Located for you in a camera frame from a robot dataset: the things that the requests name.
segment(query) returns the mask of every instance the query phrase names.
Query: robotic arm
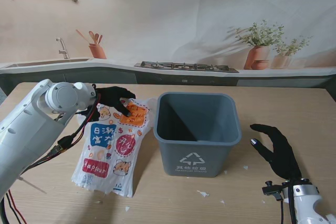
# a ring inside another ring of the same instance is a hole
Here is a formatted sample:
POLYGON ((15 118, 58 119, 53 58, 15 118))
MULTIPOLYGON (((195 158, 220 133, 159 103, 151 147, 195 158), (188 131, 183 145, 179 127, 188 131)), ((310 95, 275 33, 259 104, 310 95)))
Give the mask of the robotic arm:
POLYGON ((322 200, 319 191, 308 179, 302 178, 293 150, 286 137, 275 127, 253 124, 251 129, 267 134, 273 142, 274 151, 263 146, 257 139, 251 139, 252 146, 269 162, 272 170, 286 179, 282 185, 266 182, 265 195, 273 195, 277 201, 289 204, 292 224, 336 224, 334 215, 322 217, 315 212, 315 207, 322 200))
MULTIPOLYGON (((91 111, 88 108, 98 102, 97 96, 101 104, 115 107, 125 116, 130 112, 120 98, 135 98, 120 87, 95 89, 82 82, 52 83, 47 79, 0 123, 0 200, 22 172, 50 149, 77 110, 83 115, 91 111)), ((92 111, 90 121, 97 121, 97 108, 92 111)))

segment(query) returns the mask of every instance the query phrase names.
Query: wooden spoon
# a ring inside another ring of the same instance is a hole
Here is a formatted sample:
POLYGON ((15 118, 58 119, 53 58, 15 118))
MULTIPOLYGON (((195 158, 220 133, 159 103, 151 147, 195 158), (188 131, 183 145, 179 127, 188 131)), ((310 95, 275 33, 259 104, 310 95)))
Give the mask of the wooden spoon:
POLYGON ((94 35, 94 43, 97 44, 99 39, 99 34, 94 35))
POLYGON ((84 40, 86 40, 88 43, 90 43, 90 42, 84 37, 84 35, 83 35, 79 30, 76 29, 76 32, 77 32, 80 36, 82 36, 82 38, 83 38, 84 40))
POLYGON ((99 38, 99 42, 98 42, 98 44, 101 42, 101 39, 102 39, 102 37, 103 37, 103 36, 102 36, 102 35, 100 35, 100 38, 99 38))
POLYGON ((91 31, 89 31, 89 35, 91 37, 91 39, 93 39, 93 42, 96 43, 96 37, 95 37, 95 34, 91 31))

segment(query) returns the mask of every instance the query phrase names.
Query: gas burner grate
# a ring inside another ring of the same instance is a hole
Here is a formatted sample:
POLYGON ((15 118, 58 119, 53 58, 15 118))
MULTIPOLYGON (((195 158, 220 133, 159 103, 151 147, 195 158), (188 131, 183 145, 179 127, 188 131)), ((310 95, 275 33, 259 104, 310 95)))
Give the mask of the gas burner grate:
POLYGON ((143 61, 135 64, 136 67, 162 69, 162 70, 190 70, 190 71, 212 71, 212 72, 229 72, 238 73, 236 69, 229 68, 226 65, 206 65, 206 64, 189 64, 189 63, 173 63, 173 62, 150 62, 143 61))

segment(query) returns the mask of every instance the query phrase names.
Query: black glove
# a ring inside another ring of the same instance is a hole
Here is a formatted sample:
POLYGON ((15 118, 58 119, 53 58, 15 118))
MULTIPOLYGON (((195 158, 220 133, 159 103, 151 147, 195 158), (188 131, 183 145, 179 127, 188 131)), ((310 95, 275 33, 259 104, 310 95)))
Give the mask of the black glove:
MULTIPOLYGON (((96 89, 96 92, 100 94, 100 104, 104 104, 109 107, 114 107, 116 110, 118 110, 120 113, 122 113, 124 116, 130 116, 131 112, 121 103, 121 98, 134 98, 135 94, 128 91, 125 88, 121 87, 109 87, 109 88, 100 88, 96 89)), ((89 106, 86 110, 79 112, 78 114, 81 115, 87 115, 91 109, 91 106, 89 106)), ((98 112, 98 109, 95 108, 93 115, 90 119, 90 122, 98 121, 100 117, 100 114, 98 112)))
POLYGON ((269 162, 275 174, 287 180, 301 179, 299 165, 286 137, 276 127, 263 124, 252 124, 250 127, 252 130, 267 134, 273 142, 273 152, 271 152, 259 140, 251 140, 252 146, 269 162))

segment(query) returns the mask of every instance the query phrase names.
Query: printed plastic bag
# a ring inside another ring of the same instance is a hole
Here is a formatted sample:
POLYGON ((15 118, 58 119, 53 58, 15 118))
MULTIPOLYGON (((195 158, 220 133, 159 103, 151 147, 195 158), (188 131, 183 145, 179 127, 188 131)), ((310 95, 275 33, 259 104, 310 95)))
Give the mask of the printed plastic bag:
MULTIPOLYGON (((121 100, 126 117, 98 104, 99 121, 85 127, 85 144, 71 180, 88 190, 133 196, 133 172, 141 141, 154 125, 156 99, 121 100)), ((80 123, 84 116, 79 115, 80 123)))

